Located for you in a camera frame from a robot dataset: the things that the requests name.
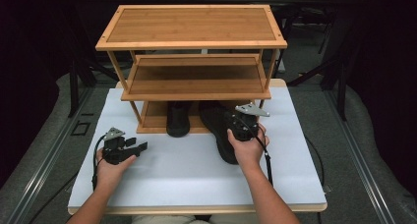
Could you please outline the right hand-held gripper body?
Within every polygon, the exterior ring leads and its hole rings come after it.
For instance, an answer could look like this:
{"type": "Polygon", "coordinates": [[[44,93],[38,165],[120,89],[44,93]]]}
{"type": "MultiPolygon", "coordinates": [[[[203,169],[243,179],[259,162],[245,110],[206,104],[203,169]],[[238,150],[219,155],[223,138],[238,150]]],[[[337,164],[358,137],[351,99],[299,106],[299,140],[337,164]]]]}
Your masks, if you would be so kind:
{"type": "Polygon", "coordinates": [[[254,103],[237,105],[234,111],[228,114],[228,128],[234,138],[247,141],[258,134],[260,117],[269,117],[269,112],[254,103]]]}

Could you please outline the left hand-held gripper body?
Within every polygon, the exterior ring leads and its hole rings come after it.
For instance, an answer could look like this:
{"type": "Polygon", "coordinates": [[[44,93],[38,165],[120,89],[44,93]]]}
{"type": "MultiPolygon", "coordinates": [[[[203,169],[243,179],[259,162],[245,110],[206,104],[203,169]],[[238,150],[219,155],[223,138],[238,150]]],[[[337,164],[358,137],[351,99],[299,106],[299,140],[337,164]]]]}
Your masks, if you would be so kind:
{"type": "Polygon", "coordinates": [[[107,163],[117,165],[131,156],[129,151],[124,149],[124,135],[124,132],[116,128],[111,128],[105,134],[102,157],[107,163]]]}

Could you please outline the black knit sneaker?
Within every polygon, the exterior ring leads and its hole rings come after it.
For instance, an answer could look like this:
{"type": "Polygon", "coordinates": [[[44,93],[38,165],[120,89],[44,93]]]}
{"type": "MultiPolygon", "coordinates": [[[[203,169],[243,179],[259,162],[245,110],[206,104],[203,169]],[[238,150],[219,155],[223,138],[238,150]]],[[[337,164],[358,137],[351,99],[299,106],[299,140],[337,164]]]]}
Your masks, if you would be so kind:
{"type": "Polygon", "coordinates": [[[189,101],[169,101],[167,104],[166,132],[174,137],[181,138],[190,131],[189,101]]]}
{"type": "Polygon", "coordinates": [[[220,157],[229,164],[237,164],[234,148],[228,140],[228,125],[225,114],[229,110],[219,101],[201,101],[200,118],[206,128],[214,135],[220,157]]]}

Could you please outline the wooden three-tier shoe rack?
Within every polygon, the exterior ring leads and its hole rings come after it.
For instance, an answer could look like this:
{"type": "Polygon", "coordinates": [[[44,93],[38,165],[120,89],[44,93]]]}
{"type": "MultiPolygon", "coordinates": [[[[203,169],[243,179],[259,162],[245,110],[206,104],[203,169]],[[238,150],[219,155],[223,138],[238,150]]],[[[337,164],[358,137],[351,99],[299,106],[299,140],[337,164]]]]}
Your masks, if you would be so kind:
{"type": "Polygon", "coordinates": [[[121,98],[136,131],[156,134],[170,101],[264,104],[275,65],[264,65],[263,53],[286,46],[268,5],[121,5],[95,48],[113,64],[118,52],[130,53],[121,98]]]}

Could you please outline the person's left hand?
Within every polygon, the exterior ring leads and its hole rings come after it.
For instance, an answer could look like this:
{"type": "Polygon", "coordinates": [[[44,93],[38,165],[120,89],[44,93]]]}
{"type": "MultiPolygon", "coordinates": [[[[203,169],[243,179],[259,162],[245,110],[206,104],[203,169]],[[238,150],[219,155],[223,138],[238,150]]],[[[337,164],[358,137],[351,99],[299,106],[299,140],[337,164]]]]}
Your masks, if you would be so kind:
{"type": "Polygon", "coordinates": [[[103,194],[112,194],[121,181],[124,172],[135,162],[136,156],[132,155],[121,163],[114,165],[108,163],[100,151],[97,154],[97,160],[97,184],[95,189],[103,194]]]}

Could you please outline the person's right hand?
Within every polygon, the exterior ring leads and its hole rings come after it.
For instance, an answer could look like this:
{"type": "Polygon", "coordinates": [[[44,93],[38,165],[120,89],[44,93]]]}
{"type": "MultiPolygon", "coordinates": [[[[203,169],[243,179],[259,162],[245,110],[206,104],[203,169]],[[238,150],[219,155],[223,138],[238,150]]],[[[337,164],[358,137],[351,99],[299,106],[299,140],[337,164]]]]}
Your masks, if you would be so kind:
{"type": "Polygon", "coordinates": [[[241,169],[243,171],[259,169],[261,156],[269,144],[266,128],[259,124],[258,134],[253,139],[247,141],[237,140],[230,129],[227,130],[227,135],[241,169]]]}

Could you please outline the white table mat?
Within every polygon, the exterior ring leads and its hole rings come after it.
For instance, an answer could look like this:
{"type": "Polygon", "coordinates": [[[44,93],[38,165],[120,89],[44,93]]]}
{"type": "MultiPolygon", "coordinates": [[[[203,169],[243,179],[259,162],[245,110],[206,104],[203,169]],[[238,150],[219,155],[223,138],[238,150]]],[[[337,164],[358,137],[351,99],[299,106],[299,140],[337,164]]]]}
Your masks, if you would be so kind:
{"type": "MultiPolygon", "coordinates": [[[[274,87],[262,119],[270,139],[269,160],[261,163],[273,186],[294,211],[316,212],[328,202],[286,87],[274,87]]],[[[124,173],[107,204],[110,214],[250,212],[253,202],[241,169],[224,162],[211,134],[175,139],[167,134],[139,134],[131,106],[119,88],[109,90],[92,147],[110,128],[149,147],[124,173]]]]}

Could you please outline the black metal stand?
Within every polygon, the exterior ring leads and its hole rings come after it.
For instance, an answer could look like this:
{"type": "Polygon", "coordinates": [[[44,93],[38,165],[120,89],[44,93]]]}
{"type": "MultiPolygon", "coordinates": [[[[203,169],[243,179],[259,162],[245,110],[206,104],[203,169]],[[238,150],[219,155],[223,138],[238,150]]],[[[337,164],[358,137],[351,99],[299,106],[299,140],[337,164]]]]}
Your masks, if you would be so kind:
{"type": "Polygon", "coordinates": [[[337,99],[336,110],[339,117],[345,121],[345,93],[346,93],[346,76],[347,65],[349,59],[349,47],[351,42],[349,38],[353,32],[353,27],[350,27],[342,36],[341,43],[335,49],[335,52],[325,60],[321,65],[308,71],[301,77],[289,82],[288,86],[297,86],[312,78],[313,76],[324,73],[320,86],[322,90],[332,90],[337,85],[337,99]]]}
{"type": "Polygon", "coordinates": [[[61,12],[64,19],[61,28],[67,42],[67,52],[71,58],[69,67],[71,109],[69,116],[72,117],[80,106],[79,81],[82,81],[86,87],[94,87],[97,80],[93,71],[99,71],[114,81],[118,77],[96,60],[94,49],[75,3],[66,1],[61,12]]]}

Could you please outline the person's beige trousers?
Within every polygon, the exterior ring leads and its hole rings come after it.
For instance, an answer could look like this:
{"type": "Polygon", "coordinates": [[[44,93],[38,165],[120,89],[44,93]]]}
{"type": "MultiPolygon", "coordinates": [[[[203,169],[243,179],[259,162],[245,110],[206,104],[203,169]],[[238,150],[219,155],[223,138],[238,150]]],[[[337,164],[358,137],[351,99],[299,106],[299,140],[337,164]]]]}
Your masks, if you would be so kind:
{"type": "Polygon", "coordinates": [[[208,221],[194,215],[137,215],[132,224],[261,224],[256,214],[214,214],[208,221]]]}

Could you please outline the black floor socket frame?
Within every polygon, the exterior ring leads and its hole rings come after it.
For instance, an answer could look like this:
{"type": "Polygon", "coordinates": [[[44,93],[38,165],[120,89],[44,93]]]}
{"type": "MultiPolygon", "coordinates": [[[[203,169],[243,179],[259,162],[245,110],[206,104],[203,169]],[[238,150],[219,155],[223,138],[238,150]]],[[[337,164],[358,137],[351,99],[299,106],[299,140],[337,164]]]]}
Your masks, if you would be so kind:
{"type": "Polygon", "coordinates": [[[90,122],[81,122],[78,121],[73,128],[71,135],[72,136],[85,136],[89,131],[90,122]]]}

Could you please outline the metal floor rail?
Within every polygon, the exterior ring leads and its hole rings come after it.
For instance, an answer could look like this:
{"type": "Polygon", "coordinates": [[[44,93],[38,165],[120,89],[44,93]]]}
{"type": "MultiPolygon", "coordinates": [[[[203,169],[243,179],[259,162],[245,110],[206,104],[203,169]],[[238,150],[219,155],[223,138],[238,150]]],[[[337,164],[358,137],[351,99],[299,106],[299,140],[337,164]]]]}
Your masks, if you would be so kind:
{"type": "Polygon", "coordinates": [[[349,124],[344,121],[339,115],[336,108],[336,98],[331,91],[325,90],[324,96],[331,108],[331,112],[334,115],[338,126],[343,132],[343,136],[347,141],[347,150],[354,163],[357,173],[361,179],[367,196],[374,207],[374,210],[380,220],[381,224],[396,224],[388,206],[387,202],[381,193],[380,187],[377,184],[369,166],[362,154],[357,140],[355,139],[349,124]]]}
{"type": "Polygon", "coordinates": [[[70,108],[70,92],[60,91],[51,115],[0,190],[0,207],[4,211],[0,213],[0,224],[23,222],[93,91],[93,87],[87,87],[80,92],[74,112],[70,108]]]}

